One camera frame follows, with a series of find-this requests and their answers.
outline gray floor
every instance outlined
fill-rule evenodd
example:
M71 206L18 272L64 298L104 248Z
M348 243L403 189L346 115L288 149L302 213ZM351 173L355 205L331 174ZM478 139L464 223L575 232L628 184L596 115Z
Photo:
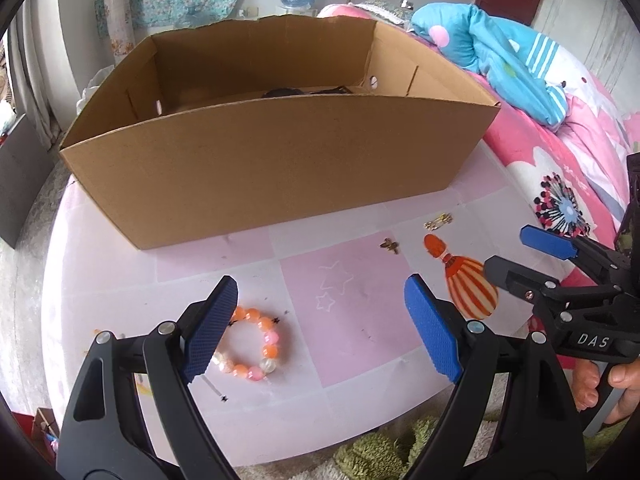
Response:
M50 405L42 359L42 279L68 178L64 165L57 163L29 212L15 251L0 240L0 392L15 412L34 413L38 406Z

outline metal bolt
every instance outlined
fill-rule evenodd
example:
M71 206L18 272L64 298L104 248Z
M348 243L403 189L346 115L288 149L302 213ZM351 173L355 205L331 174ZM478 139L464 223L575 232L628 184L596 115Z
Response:
M542 345L546 342L546 335L544 335L542 332L534 332L531 334L531 339L533 339L534 343Z
M165 321L158 327L158 332L162 335L168 335L175 330L175 323L173 321Z
M111 334L109 332L100 332L96 337L95 337L95 342L98 343L98 345L103 345L105 344L109 339L111 339Z
M482 332L484 332L484 325L479 321L469 321L466 324L466 328L472 334L481 334Z

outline orange and white striped object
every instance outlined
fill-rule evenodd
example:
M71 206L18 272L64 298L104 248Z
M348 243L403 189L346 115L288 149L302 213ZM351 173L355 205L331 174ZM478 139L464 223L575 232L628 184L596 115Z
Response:
M486 319L498 305L498 289L484 277L484 265L466 256L452 256L435 235L424 237L424 246L444 263L451 301L465 319Z

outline white curtain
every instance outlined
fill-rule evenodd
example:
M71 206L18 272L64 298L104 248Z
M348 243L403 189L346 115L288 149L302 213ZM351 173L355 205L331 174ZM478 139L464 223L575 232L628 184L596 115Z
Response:
M26 114L40 142L49 149L60 134L51 110L33 42L31 0L25 0L15 15L6 37L9 80L14 91L15 110Z

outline blue textured pad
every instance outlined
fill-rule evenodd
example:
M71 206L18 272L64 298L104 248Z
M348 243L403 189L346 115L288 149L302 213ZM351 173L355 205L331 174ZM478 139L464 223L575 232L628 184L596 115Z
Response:
M531 225L520 230L520 241L527 247L537 249L559 260L575 258L578 249L571 242L571 238L564 238Z
M223 278L206 303L210 303L193 335L184 343L184 365L182 376L186 384L203 374L213 357L213 352L225 333L229 320L238 306L238 284L235 280Z
M429 297L428 291L420 286L416 278L412 276L406 280L404 284L406 309L414 320L414 325L427 347L436 370L455 383L462 373L458 360L458 344L438 314L433 301L434 299Z

